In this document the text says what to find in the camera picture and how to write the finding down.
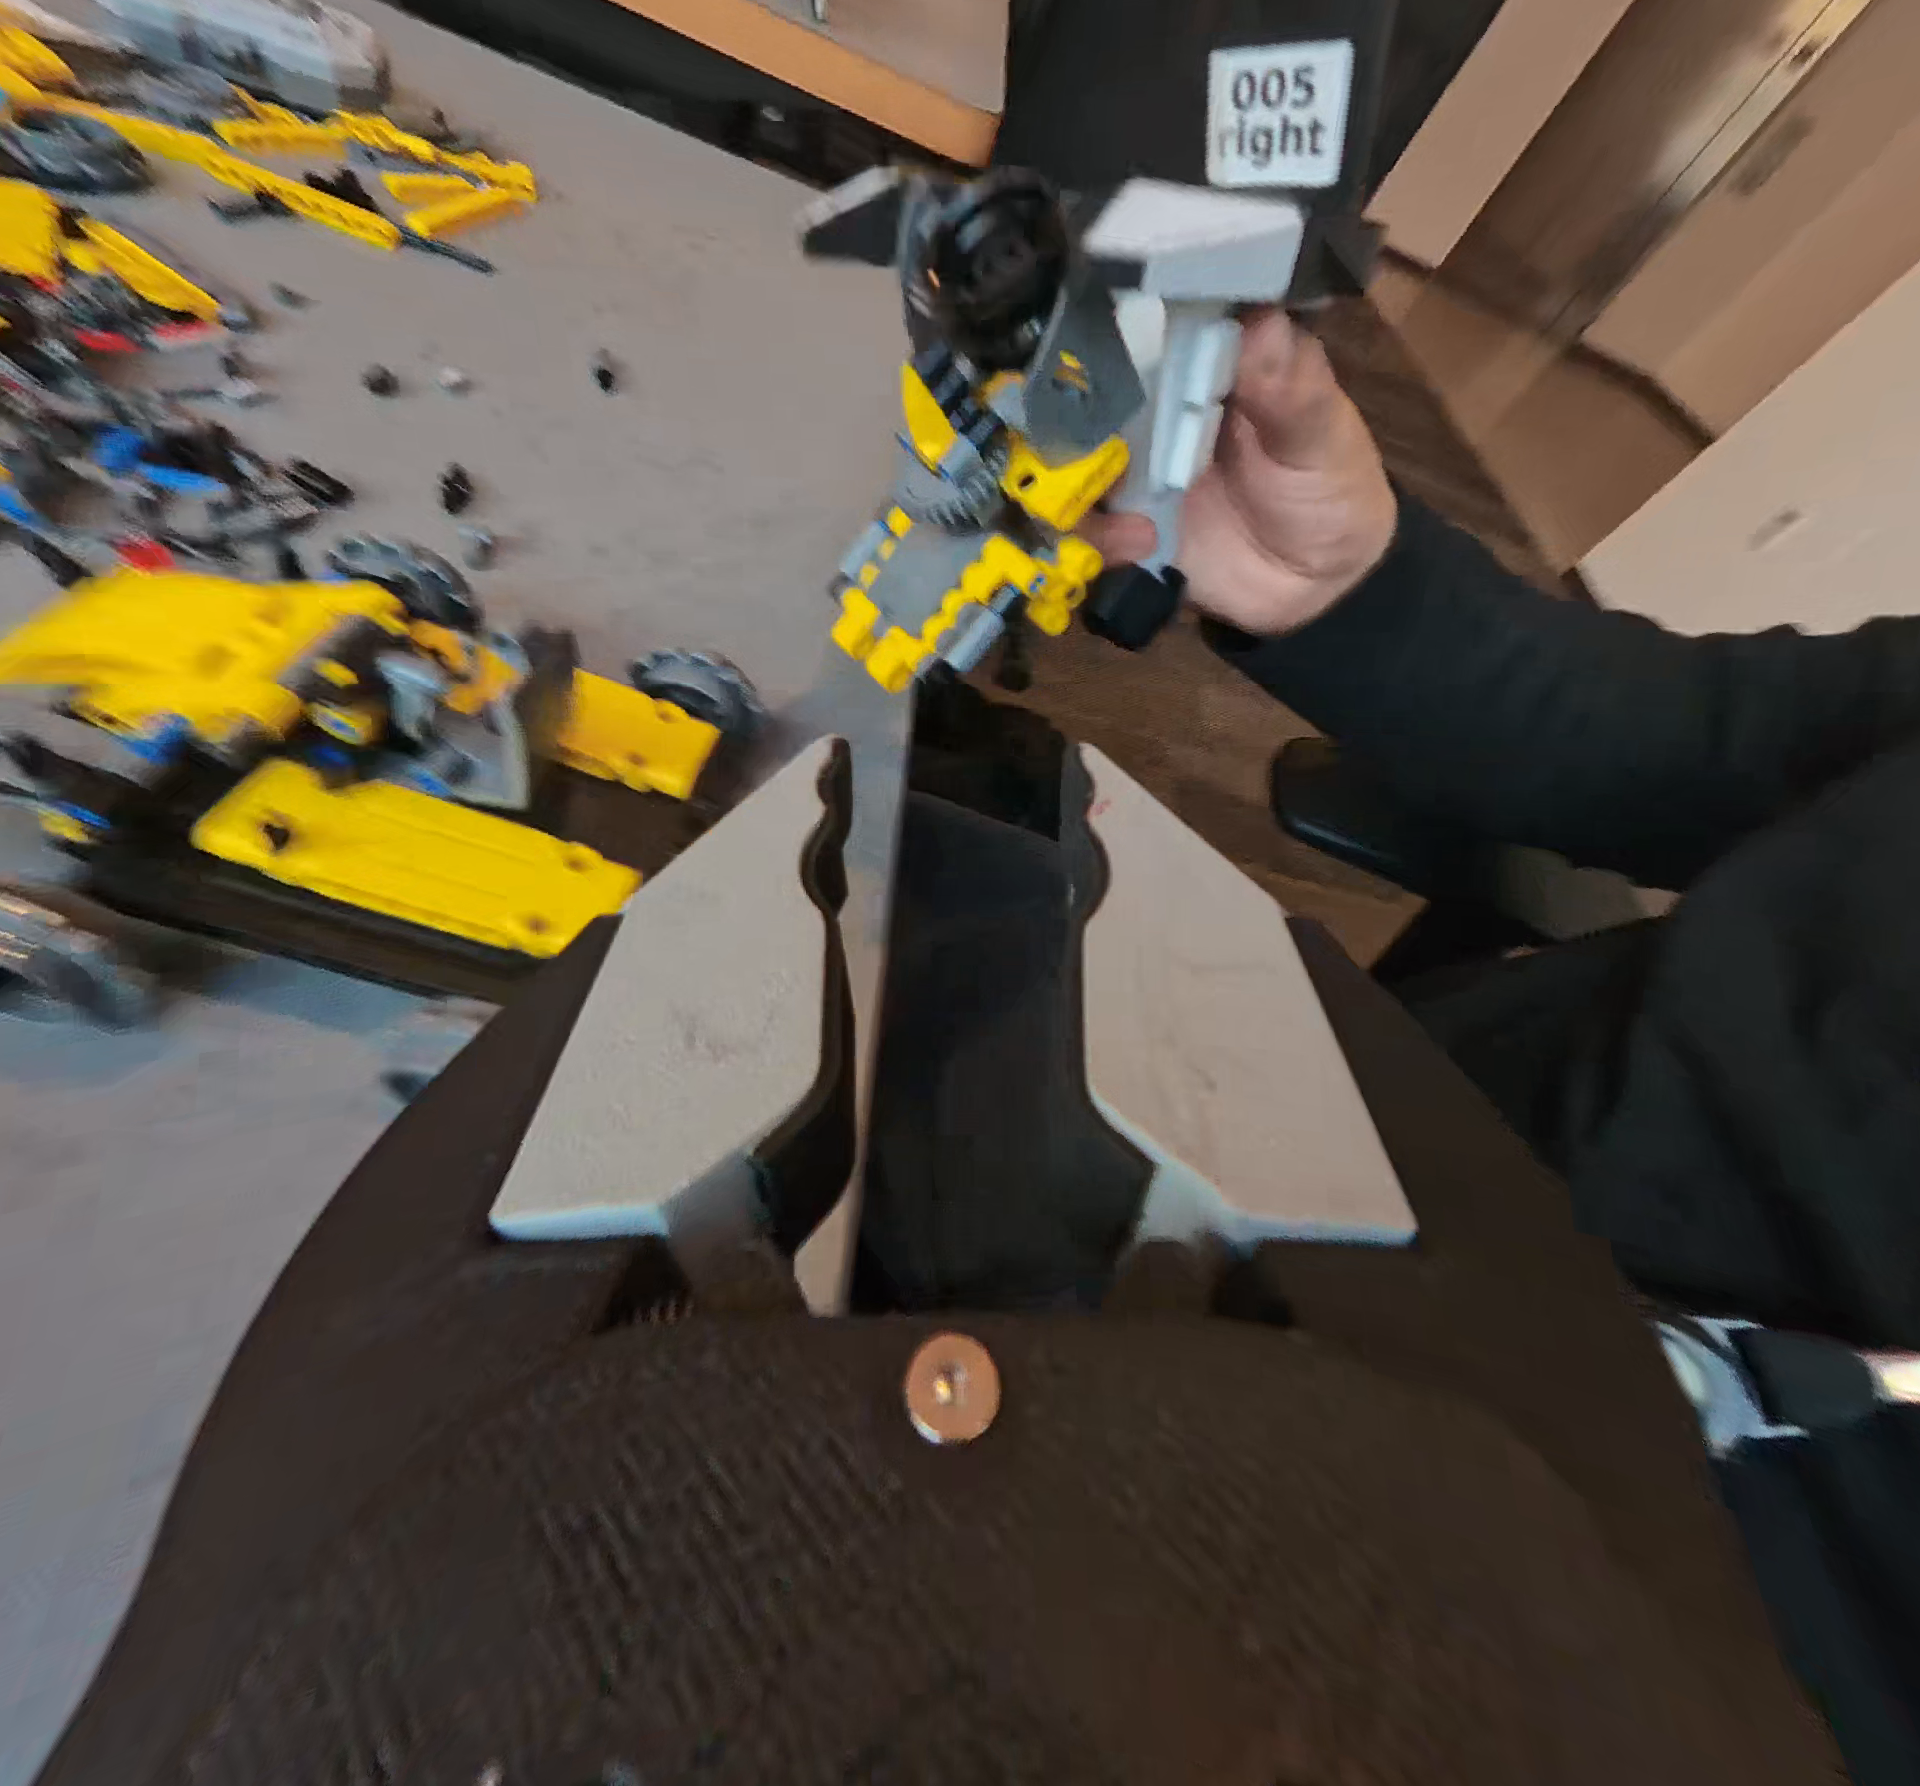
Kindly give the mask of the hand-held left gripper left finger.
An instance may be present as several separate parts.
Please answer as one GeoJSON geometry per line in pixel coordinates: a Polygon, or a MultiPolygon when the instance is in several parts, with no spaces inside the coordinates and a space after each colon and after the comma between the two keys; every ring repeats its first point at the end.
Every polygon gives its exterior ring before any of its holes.
{"type": "Polygon", "coordinates": [[[853,1174],[850,801],[849,745],[818,739],[643,884],[493,1201],[497,1237],[813,1237],[853,1174]]]}

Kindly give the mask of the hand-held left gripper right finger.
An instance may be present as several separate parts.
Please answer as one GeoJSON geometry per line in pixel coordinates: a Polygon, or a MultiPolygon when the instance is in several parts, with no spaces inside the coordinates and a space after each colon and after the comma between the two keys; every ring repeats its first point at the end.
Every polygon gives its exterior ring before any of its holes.
{"type": "Polygon", "coordinates": [[[1135,1243],[1411,1246],[1419,1216],[1282,906],[1102,750],[1077,763],[1085,1081],[1148,1169],[1135,1243]]]}

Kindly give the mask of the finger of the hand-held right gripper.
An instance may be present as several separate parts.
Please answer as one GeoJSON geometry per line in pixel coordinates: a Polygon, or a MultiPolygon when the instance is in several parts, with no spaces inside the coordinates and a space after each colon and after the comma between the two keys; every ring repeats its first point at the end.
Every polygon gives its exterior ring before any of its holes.
{"type": "Polygon", "coordinates": [[[903,271],[921,201],[921,167],[869,167],[801,211],[801,254],[810,262],[903,271]]]}

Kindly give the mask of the yellow black toy brick vehicle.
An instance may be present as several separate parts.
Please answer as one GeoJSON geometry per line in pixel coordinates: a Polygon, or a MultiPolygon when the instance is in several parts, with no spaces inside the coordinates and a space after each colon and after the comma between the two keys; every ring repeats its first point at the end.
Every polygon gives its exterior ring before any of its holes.
{"type": "Polygon", "coordinates": [[[724,654],[590,672],[404,539],[318,577],[119,564],[4,630],[4,797],[110,910],[291,942],[334,920],[503,967],[564,952],[640,871],[564,836],[584,783],[690,804],[755,736],[724,654]]]}

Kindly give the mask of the yellow grey toy brick assembly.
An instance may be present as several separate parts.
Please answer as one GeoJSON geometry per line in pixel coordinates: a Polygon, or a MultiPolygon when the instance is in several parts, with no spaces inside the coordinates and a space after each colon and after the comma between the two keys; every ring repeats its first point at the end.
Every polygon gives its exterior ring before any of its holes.
{"type": "Polygon", "coordinates": [[[1055,636],[1103,568],[1081,538],[1145,405],[1111,291],[1038,173],[922,173],[899,286],[888,502],[832,585],[832,646],[888,694],[1055,636]]]}

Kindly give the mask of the person's right forearm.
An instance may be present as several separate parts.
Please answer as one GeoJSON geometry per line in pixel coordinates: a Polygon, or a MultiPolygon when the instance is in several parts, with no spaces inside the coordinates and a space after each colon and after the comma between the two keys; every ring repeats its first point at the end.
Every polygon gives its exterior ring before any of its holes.
{"type": "Polygon", "coordinates": [[[1644,888],[1689,888],[1916,755],[1916,617],[1669,631],[1544,593],[1410,496],[1379,564],[1318,620],[1205,631],[1414,811],[1644,888]]]}

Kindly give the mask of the grey desk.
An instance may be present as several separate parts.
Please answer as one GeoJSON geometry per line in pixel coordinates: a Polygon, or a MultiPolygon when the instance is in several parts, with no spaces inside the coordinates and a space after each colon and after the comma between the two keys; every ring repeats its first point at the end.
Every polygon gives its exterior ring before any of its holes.
{"type": "MultiPolygon", "coordinates": [[[[508,623],[598,670],[714,649],[780,706],[892,453],[899,311],[797,248],[810,192],[553,76],[343,0],[402,89],[540,203],[490,276],[325,232],[222,227],[199,192],[127,227],[253,302],[256,448],[356,489],[355,527],[458,554],[461,463],[508,623]]],[[[131,1604],[186,1452],[282,1266],[392,1116],[393,989],[282,960],[191,973],[155,1023],[4,1018],[2,1734],[32,1783],[131,1604]]]]}

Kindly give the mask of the person's right hand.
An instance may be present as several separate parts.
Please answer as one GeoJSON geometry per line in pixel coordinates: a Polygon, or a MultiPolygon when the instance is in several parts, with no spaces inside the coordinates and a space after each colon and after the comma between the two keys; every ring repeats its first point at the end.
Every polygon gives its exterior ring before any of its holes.
{"type": "Polygon", "coordinates": [[[1324,344],[1282,309],[1251,311],[1213,461],[1179,512],[1187,606],[1290,633],[1379,566],[1395,527],[1388,466],[1324,344]]]}

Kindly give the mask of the large grey toy brick part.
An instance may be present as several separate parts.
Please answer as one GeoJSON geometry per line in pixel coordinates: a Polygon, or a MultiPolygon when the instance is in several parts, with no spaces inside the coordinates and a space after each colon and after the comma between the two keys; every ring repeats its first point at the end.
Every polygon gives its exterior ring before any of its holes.
{"type": "Polygon", "coordinates": [[[362,18],[318,0],[88,0],[138,51],[272,103],[332,113],[392,102],[392,58],[362,18]]]}

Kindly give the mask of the pile of loose toy bricks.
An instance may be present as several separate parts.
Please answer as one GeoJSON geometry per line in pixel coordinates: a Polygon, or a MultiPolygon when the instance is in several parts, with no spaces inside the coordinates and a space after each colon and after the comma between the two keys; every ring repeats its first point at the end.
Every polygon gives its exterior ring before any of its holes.
{"type": "Polygon", "coordinates": [[[241,346],[253,302],[127,227],[127,209],[196,190],[226,228],[490,276],[470,236],[535,209],[538,176],[392,103],[316,113],[162,63],[102,15],[100,32],[4,0],[4,542],[63,585],[138,549],[161,566],[292,561],[356,493],[215,416],[263,398],[241,346]]]}

